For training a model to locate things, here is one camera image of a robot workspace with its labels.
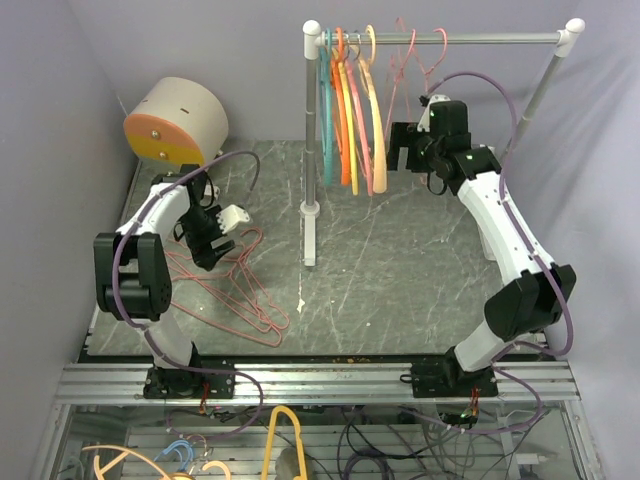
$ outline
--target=gray marble table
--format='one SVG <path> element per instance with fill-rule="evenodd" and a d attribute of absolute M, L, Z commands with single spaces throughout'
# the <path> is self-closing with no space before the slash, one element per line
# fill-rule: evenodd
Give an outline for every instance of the gray marble table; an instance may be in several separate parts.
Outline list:
<path fill-rule="evenodd" d="M 407 171 L 389 173 L 386 194 L 354 197 L 337 181 L 325 188 L 318 161 L 318 260 L 308 268 L 301 261 L 299 214 L 303 143 L 225 145 L 225 151 L 238 148 L 251 148 L 262 158 L 260 179 L 246 207 L 264 239 L 249 263 L 291 324 L 281 345 L 272 348 L 174 308 L 201 353 L 442 353 L 482 321 L 484 302 L 500 288 L 500 275 L 497 264 L 484 258 L 476 223 L 455 197 L 432 195 Z M 254 168 L 253 159 L 241 157 L 211 170 L 223 205 L 245 197 Z M 164 171 L 166 166 L 143 162 L 129 215 L 146 198 L 153 176 Z M 240 238 L 239 232 L 232 236 Z M 228 279 L 211 282 L 232 291 Z M 273 331 L 256 332 L 194 282 L 176 282 L 174 300 L 220 325 L 269 342 L 277 339 Z M 142 355 L 148 350 L 135 331 L 100 312 L 89 353 Z"/>

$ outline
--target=gray wall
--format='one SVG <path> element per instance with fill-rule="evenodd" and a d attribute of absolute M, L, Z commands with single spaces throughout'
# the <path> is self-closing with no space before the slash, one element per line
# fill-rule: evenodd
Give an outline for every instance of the gray wall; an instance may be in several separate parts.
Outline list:
<path fill-rule="evenodd" d="M 256 139 L 300 139 L 304 135 L 302 24 L 364 31 L 393 31 L 397 16 L 409 28 L 451 32 L 553 32 L 564 27 L 578 0 L 183 0 L 105 2 L 69 0 L 98 60 L 126 108 L 133 108 L 161 77 L 185 76 L 219 96 L 230 120 L 230 135 Z M 383 97 L 393 50 L 380 51 L 376 81 Z M 421 47 L 434 62 L 440 47 Z M 550 51 L 547 46 L 452 46 L 440 74 L 461 69 L 489 72 L 518 98 Z M 413 115 L 423 85 L 411 64 Z M 447 93 L 473 103 L 474 135 L 495 143 L 507 128 L 501 97 L 479 80 L 451 82 Z M 397 118 L 406 117 L 398 98 Z"/>
<path fill-rule="evenodd" d="M 587 29 L 514 157 L 511 191 L 532 229 L 576 269 L 569 358 L 609 478 L 638 478 L 640 16 L 584 0 Z M 564 326 L 553 330 L 556 345 Z"/>
<path fill-rule="evenodd" d="M 114 226 L 134 164 L 66 3 L 2 2 L 0 71 L 0 464 L 27 478 L 91 317 L 92 239 Z"/>

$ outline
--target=metal bracket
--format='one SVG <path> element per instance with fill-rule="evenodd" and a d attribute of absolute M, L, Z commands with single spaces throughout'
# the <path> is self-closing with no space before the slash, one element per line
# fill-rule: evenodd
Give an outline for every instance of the metal bracket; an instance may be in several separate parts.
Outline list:
<path fill-rule="evenodd" d="M 413 364 L 410 374 L 402 375 L 400 380 L 411 385 L 413 398 L 471 397 L 473 387 L 478 388 L 481 397 L 498 395 L 496 378 L 490 368 L 451 385 L 444 375 L 444 363 L 444 356 L 425 358 L 420 363 Z"/>
<path fill-rule="evenodd" d="M 204 361 L 203 368 L 229 370 L 228 375 L 198 375 L 185 370 L 151 367 L 143 389 L 143 397 L 159 399 L 201 399 L 205 396 L 205 385 L 209 391 L 207 398 L 229 400 L 235 390 L 233 365 L 226 360 Z"/>

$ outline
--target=white pipe connector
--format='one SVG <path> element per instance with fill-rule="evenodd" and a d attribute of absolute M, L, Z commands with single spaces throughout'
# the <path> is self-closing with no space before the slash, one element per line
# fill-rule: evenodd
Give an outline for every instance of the white pipe connector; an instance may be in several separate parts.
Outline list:
<path fill-rule="evenodd" d="M 302 26 L 304 33 L 304 58 L 316 60 L 318 58 L 318 46 L 316 39 L 320 36 L 320 24 L 315 20 L 307 20 Z"/>
<path fill-rule="evenodd" d="M 581 18 L 573 18 L 567 22 L 564 30 L 558 30 L 560 40 L 556 47 L 556 57 L 565 58 L 576 44 L 578 37 L 584 32 L 586 24 Z"/>

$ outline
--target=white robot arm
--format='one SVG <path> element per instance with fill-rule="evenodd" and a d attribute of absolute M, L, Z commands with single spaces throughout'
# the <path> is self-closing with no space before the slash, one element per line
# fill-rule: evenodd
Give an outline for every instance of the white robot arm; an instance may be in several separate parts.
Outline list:
<path fill-rule="evenodd" d="M 181 174 L 186 174 L 196 166 L 185 165 Z M 120 318 L 113 301 L 113 289 L 109 272 L 113 268 L 114 245 L 132 227 L 133 235 L 125 247 L 124 264 L 133 259 L 138 261 L 138 272 L 121 272 L 120 294 L 127 312 L 138 324 L 146 323 L 147 331 L 160 350 L 174 362 L 190 365 L 195 347 L 176 323 L 169 311 L 171 301 L 171 280 L 168 273 L 163 244 L 174 232 L 177 224 L 182 226 L 182 235 L 191 250 L 196 265 L 211 270 L 220 258 L 235 246 L 232 240 L 225 241 L 226 235 L 243 223 L 251 221 L 249 214 L 230 205 L 224 209 L 215 205 L 205 209 L 200 205 L 207 188 L 206 173 L 194 177 L 186 185 L 178 185 L 168 193 L 160 193 L 178 177 L 167 175 L 158 177 L 151 186 L 149 196 L 133 217 L 122 225 L 116 233 L 100 234 L 94 242 L 96 263 L 96 288 L 98 305 L 104 311 Z M 216 188 L 210 192 L 216 200 Z M 141 212 L 148 203 L 151 209 L 139 222 Z M 154 355 L 156 367 L 174 369 L 162 358 Z"/>
<path fill-rule="evenodd" d="M 420 100 L 425 113 L 418 124 L 392 125 L 388 169 L 397 170 L 399 150 L 408 148 L 407 168 L 427 173 L 430 190 L 430 175 L 437 175 L 444 188 L 433 193 L 448 188 L 458 196 L 478 224 L 487 258 L 497 260 L 502 275 L 503 288 L 487 300 L 484 321 L 445 354 L 448 382 L 473 385 L 510 344 L 559 320 L 561 308 L 546 274 L 565 299 L 576 276 L 540 246 L 506 187 L 501 193 L 497 159 L 488 147 L 471 144 L 467 106 L 445 96 Z"/>

